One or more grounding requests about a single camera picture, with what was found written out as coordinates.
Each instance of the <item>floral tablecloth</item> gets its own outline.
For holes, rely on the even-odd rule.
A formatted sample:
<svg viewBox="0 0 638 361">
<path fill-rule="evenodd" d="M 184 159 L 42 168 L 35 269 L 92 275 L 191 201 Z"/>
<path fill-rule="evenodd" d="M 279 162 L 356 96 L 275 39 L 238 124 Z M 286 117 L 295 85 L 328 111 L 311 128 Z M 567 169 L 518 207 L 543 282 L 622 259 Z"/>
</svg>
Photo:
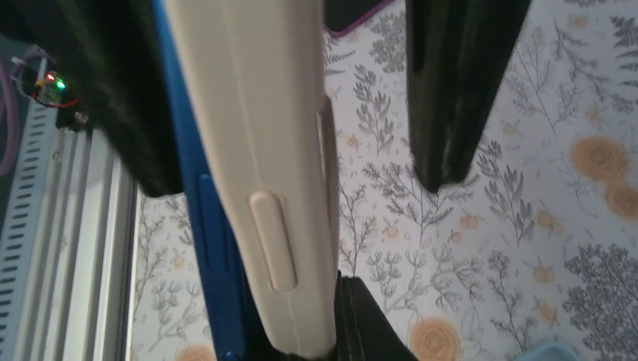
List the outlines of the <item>floral tablecloth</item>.
<svg viewBox="0 0 638 361">
<path fill-rule="evenodd" d="M 405 10 L 326 36 L 341 267 L 422 360 L 568 342 L 638 359 L 638 2 L 538 0 L 466 182 L 424 192 L 407 146 Z M 213 359 L 184 197 L 142 203 L 132 350 Z"/>
</svg>

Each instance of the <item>beige plastic case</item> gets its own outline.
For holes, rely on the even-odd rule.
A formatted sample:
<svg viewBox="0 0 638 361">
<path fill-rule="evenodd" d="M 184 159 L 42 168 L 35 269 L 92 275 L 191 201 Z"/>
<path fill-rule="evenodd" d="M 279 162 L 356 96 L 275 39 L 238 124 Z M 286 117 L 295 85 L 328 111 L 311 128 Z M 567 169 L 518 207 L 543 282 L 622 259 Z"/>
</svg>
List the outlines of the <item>beige plastic case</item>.
<svg viewBox="0 0 638 361">
<path fill-rule="evenodd" d="M 208 164 L 266 334 L 276 349 L 307 358 L 336 343 L 338 175 L 322 3 L 166 1 Z"/>
</svg>

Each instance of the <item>volume button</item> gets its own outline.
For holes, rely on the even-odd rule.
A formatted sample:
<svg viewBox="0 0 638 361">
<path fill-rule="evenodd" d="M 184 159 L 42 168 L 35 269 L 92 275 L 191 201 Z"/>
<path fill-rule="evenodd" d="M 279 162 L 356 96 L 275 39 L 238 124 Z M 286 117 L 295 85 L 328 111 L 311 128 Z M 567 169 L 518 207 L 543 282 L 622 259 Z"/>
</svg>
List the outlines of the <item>volume button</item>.
<svg viewBox="0 0 638 361">
<path fill-rule="evenodd" d="M 276 292 L 290 291 L 297 285 L 297 277 L 279 200 L 261 190 L 251 196 L 250 204 L 272 288 Z"/>
</svg>

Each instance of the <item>purple cable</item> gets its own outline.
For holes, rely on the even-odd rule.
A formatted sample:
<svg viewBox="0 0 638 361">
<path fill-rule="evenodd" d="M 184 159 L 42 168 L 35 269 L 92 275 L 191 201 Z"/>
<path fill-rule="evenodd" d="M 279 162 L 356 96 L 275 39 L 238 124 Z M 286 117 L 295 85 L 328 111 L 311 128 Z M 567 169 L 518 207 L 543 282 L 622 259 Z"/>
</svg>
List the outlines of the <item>purple cable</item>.
<svg viewBox="0 0 638 361">
<path fill-rule="evenodd" d="M 13 168 L 20 146 L 20 118 L 18 115 L 17 96 L 11 78 L 19 74 L 24 67 L 24 63 L 34 58 L 53 60 L 37 47 L 27 50 L 22 57 L 23 64 L 16 64 L 11 73 L 3 61 L 0 60 L 0 87 L 2 88 L 0 126 L 2 125 L 2 119 L 5 117 L 5 110 L 7 115 L 7 147 L 5 148 L 5 155 L 0 162 L 0 177 L 5 176 Z"/>
</svg>

